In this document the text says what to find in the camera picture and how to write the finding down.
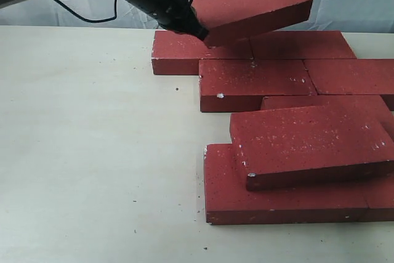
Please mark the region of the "red brick moved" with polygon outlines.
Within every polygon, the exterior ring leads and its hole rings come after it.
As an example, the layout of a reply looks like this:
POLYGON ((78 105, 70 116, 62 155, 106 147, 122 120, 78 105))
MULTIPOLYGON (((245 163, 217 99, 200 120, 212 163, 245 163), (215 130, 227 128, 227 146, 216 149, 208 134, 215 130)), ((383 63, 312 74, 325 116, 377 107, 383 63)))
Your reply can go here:
POLYGON ((301 60, 202 60, 200 111, 259 110, 264 97, 317 95, 301 60))
POLYGON ((207 47, 275 31, 308 20, 313 0, 194 0, 193 7, 208 30, 207 47))

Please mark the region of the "red brick back left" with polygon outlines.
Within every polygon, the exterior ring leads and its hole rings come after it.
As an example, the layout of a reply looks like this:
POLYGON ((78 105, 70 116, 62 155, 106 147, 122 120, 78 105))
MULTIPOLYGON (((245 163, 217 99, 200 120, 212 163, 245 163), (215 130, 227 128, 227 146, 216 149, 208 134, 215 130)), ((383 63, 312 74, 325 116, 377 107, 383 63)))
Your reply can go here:
POLYGON ((193 36, 155 31, 151 64, 154 75, 197 75, 200 60, 253 58, 250 42, 210 49, 193 36))

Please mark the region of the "red brick back right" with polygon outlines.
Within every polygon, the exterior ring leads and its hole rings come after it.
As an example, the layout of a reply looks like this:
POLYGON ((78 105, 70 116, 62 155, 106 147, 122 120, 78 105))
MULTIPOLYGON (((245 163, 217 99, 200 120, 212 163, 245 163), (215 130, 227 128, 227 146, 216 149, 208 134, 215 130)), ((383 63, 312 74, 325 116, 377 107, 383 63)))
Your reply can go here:
POLYGON ((250 39, 255 59, 355 59, 339 31, 273 31, 250 39))

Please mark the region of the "red brick middle right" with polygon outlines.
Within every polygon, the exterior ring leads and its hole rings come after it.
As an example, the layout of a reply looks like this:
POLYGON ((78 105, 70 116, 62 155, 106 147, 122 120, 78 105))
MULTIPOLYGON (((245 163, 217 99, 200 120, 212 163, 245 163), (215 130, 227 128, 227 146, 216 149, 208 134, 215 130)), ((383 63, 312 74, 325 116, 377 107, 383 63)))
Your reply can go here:
POLYGON ((305 60, 319 94, 392 95, 392 59, 305 60))

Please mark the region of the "red brick third row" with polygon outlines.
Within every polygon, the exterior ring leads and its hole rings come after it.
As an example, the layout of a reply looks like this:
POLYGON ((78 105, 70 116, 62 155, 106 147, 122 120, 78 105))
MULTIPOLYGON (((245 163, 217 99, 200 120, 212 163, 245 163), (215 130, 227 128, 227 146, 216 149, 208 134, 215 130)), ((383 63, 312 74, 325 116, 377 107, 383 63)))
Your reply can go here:
POLYGON ((294 95, 264 97, 261 110, 276 108, 341 105, 376 117, 393 139, 393 115, 379 95, 294 95))

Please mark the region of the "red brick tilted front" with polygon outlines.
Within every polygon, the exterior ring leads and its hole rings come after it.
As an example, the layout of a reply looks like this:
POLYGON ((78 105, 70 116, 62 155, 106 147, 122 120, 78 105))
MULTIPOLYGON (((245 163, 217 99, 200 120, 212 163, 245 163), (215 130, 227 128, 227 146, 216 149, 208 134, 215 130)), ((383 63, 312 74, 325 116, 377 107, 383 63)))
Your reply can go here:
POLYGON ((380 121, 341 105, 234 113, 230 135, 249 191, 365 180, 393 172, 380 121))

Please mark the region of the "red brick front left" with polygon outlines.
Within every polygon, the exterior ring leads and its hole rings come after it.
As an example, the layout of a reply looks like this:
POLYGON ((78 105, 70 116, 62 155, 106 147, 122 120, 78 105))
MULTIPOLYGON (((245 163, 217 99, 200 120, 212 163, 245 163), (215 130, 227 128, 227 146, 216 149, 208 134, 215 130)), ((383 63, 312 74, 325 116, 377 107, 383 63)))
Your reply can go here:
POLYGON ((358 221, 368 204, 357 184, 250 192, 241 183, 230 144, 204 152, 206 221, 212 225, 358 221))

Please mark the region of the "red brick front right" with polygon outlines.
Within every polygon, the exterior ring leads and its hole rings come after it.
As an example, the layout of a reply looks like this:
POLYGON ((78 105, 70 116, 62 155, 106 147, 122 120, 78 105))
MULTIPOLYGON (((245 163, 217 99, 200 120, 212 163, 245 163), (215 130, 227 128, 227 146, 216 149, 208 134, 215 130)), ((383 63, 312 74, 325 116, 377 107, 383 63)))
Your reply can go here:
POLYGON ((393 176, 365 183, 362 194, 368 208, 359 222, 393 222, 393 176))

